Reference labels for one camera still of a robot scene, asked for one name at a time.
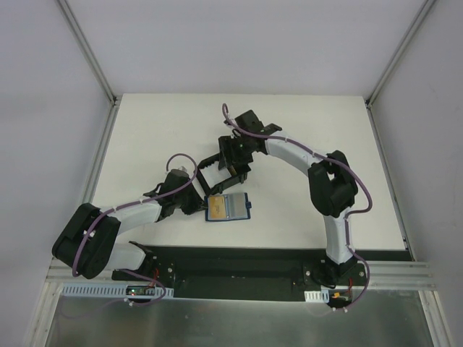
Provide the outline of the black plastic card rack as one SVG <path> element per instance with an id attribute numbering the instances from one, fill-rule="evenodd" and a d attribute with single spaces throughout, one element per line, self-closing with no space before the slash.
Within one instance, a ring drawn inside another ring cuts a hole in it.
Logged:
<path id="1" fill-rule="evenodd" d="M 217 153 L 200 161 L 198 164 L 197 180 L 202 187 L 205 196 L 222 194 L 228 188 L 238 184 L 243 184 L 247 179 L 251 167 L 245 167 L 242 171 L 238 171 L 236 175 L 231 175 L 229 170 L 218 169 L 218 159 L 220 154 Z"/>

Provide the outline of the blue leather card holder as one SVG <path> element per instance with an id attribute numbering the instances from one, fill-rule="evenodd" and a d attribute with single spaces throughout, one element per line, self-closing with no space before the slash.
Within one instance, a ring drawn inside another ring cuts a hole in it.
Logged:
<path id="1" fill-rule="evenodd" d="M 249 220 L 251 218 L 250 210 L 252 203 L 249 200 L 248 194 L 238 192 L 232 194 L 220 194 L 214 196 L 224 196 L 226 199 L 226 218 L 222 220 L 211 220 L 208 210 L 205 212 L 205 220 L 208 222 L 229 222 L 233 220 Z"/>

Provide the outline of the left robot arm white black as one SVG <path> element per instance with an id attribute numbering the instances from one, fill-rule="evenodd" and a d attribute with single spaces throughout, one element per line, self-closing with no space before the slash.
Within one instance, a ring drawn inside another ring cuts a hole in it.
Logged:
<path id="1" fill-rule="evenodd" d="M 157 223 L 176 209 L 185 215 L 206 209 L 189 175 L 172 169 L 164 182 L 139 200 L 102 211 L 90 203 L 77 208 L 55 241 L 52 255 L 68 265 L 74 276 L 93 279 L 104 270 L 127 269 L 138 281 L 149 279 L 153 264 L 147 251 L 134 243 L 116 244 L 119 234 Z"/>

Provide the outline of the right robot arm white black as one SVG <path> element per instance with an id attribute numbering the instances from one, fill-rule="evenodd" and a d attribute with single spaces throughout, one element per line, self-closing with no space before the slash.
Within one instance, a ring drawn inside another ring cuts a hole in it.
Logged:
<path id="1" fill-rule="evenodd" d="M 232 128 L 231 136 L 219 140 L 225 150 L 226 167 L 249 163 L 254 153 L 262 153 L 306 175 L 310 201 L 323 216 L 327 242 L 325 262 L 311 271 L 312 280 L 328 288 L 345 283 L 357 264 L 351 245 L 349 216 L 358 193 L 357 176 L 346 156 L 339 150 L 317 153 L 284 135 L 281 127 L 265 126 L 252 110 L 231 119 L 224 103 L 222 114 L 225 125 Z"/>

